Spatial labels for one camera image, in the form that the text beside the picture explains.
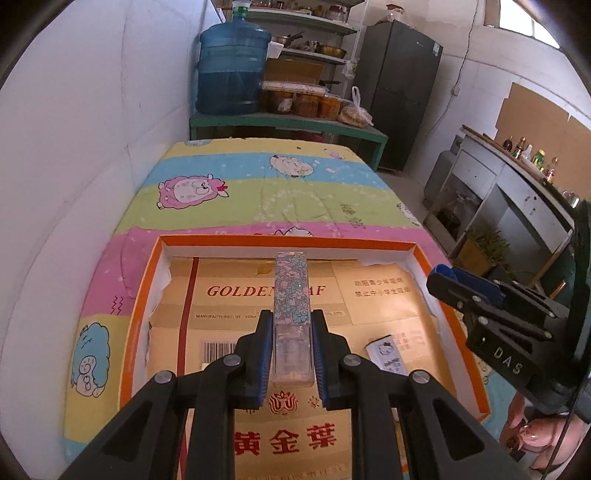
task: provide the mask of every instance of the white wall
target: white wall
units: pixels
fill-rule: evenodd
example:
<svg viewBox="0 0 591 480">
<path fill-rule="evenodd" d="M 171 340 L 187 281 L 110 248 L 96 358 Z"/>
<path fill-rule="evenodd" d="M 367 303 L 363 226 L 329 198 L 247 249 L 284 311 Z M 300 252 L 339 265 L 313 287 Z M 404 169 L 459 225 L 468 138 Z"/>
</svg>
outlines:
<svg viewBox="0 0 591 480">
<path fill-rule="evenodd" d="M 476 26 L 459 83 L 460 95 L 436 129 L 466 53 L 477 0 L 399 0 L 417 30 L 443 45 L 433 93 L 405 171 L 425 185 L 443 150 L 449 149 L 462 124 L 496 134 L 496 119 L 512 82 L 539 93 L 591 128 L 591 98 L 560 51 L 517 33 L 484 27 L 485 0 L 478 0 Z M 382 17 L 389 0 L 369 0 L 363 23 Z"/>
<path fill-rule="evenodd" d="M 188 139 L 193 39 L 218 22 L 209 0 L 74 1 L 0 90 L 0 428 L 31 476 L 65 467 L 82 301 L 136 189 Z"/>
</svg>

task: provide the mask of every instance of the electrical wire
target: electrical wire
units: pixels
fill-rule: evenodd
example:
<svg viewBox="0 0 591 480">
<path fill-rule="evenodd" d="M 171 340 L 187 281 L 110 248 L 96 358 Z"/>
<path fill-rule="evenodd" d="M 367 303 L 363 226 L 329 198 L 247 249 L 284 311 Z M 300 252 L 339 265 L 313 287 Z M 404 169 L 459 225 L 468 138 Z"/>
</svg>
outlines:
<svg viewBox="0 0 591 480">
<path fill-rule="evenodd" d="M 468 32 L 468 47 L 466 49 L 466 54 L 464 55 L 464 59 L 462 60 L 462 65 L 460 66 L 460 71 L 457 74 L 456 83 L 452 87 L 452 90 L 454 90 L 458 86 L 458 84 L 460 83 L 460 79 L 462 78 L 462 71 L 464 69 L 464 65 L 466 64 L 466 60 L 468 58 L 468 52 L 470 52 L 470 41 L 472 40 L 472 31 L 474 30 L 474 26 L 476 24 L 476 16 L 478 14 L 478 6 L 479 5 L 480 5 L 480 0 L 476 0 L 476 8 L 474 9 L 474 16 L 472 17 L 472 26 L 470 27 L 470 31 Z M 443 120 L 443 118 L 446 116 L 447 111 L 451 107 L 452 102 L 453 102 L 453 99 L 455 97 L 456 97 L 456 95 L 454 95 L 453 93 L 450 95 L 449 101 L 447 103 L 447 106 L 445 107 L 445 110 L 443 111 L 443 113 L 439 117 L 439 120 L 437 120 L 437 122 L 435 122 L 435 125 L 433 125 L 431 127 L 431 130 L 429 130 L 429 132 L 425 136 L 425 139 L 427 139 L 429 137 L 429 135 L 431 135 L 431 133 L 433 132 L 433 130 L 435 130 L 437 128 L 437 126 L 439 125 L 439 123 L 441 122 L 441 120 Z"/>
</svg>

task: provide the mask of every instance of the screw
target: screw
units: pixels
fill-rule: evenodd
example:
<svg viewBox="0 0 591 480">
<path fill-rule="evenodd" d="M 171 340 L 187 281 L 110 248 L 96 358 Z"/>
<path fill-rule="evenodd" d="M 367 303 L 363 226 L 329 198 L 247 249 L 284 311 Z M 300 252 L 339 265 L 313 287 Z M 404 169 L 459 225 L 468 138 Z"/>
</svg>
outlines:
<svg viewBox="0 0 591 480">
<path fill-rule="evenodd" d="M 361 358 L 359 357 L 359 355 L 350 353 L 343 357 L 343 363 L 348 367 L 358 367 L 361 364 Z"/>
<path fill-rule="evenodd" d="M 239 365 L 240 362 L 242 362 L 242 358 L 240 358 L 238 355 L 235 355 L 234 353 L 231 353 L 230 355 L 226 355 L 223 358 L 223 363 L 227 367 L 235 367 L 235 366 Z"/>
<path fill-rule="evenodd" d="M 413 380 L 416 383 L 425 384 L 431 380 L 431 375 L 425 372 L 425 370 L 416 370 L 413 372 Z"/>
<path fill-rule="evenodd" d="M 168 370 L 162 370 L 154 375 L 154 380 L 156 383 L 165 384 L 170 382 L 173 379 L 173 373 L 169 372 Z"/>
</svg>

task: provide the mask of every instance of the refrigerator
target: refrigerator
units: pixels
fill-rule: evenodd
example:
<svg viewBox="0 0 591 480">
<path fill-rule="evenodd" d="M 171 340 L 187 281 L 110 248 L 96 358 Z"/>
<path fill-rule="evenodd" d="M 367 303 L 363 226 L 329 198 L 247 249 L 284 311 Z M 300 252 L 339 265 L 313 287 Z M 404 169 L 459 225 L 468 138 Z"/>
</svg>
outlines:
<svg viewBox="0 0 591 480">
<path fill-rule="evenodd" d="M 353 84 L 374 127 L 388 136 L 379 168 L 406 165 L 442 53 L 439 43 L 401 22 L 367 27 Z"/>
</svg>

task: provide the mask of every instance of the blue water bottle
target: blue water bottle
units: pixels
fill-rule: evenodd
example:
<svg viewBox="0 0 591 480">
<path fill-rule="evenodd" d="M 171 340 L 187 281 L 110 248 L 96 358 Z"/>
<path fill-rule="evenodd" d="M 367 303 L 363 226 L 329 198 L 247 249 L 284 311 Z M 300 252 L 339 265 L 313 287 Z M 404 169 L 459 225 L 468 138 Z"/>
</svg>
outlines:
<svg viewBox="0 0 591 480">
<path fill-rule="evenodd" d="M 235 0 L 232 21 L 201 34 L 195 103 L 200 113 L 245 115 L 258 110 L 271 34 L 246 21 L 250 4 Z"/>
</svg>

